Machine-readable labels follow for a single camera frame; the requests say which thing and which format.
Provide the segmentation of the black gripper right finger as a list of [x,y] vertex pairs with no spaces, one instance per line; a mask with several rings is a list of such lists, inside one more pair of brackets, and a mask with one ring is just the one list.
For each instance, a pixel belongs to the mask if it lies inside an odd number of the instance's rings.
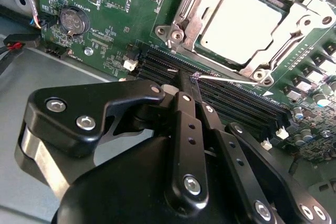
[[331,223],[328,212],[240,124],[202,103],[205,130],[233,187],[240,223]]

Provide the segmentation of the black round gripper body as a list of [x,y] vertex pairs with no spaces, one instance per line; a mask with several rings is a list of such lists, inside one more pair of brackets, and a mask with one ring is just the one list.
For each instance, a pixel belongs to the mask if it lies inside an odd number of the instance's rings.
[[81,175],[53,223],[244,223],[233,177],[221,158],[205,156],[209,202],[184,217],[167,203],[175,136],[150,138]]

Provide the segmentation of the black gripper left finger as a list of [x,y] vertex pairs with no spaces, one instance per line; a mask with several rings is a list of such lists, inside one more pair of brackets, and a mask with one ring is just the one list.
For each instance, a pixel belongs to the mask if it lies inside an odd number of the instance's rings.
[[164,196],[175,212],[209,201],[197,81],[179,71],[151,80],[39,89],[27,101],[16,154],[60,202],[81,175],[150,138],[175,136]]

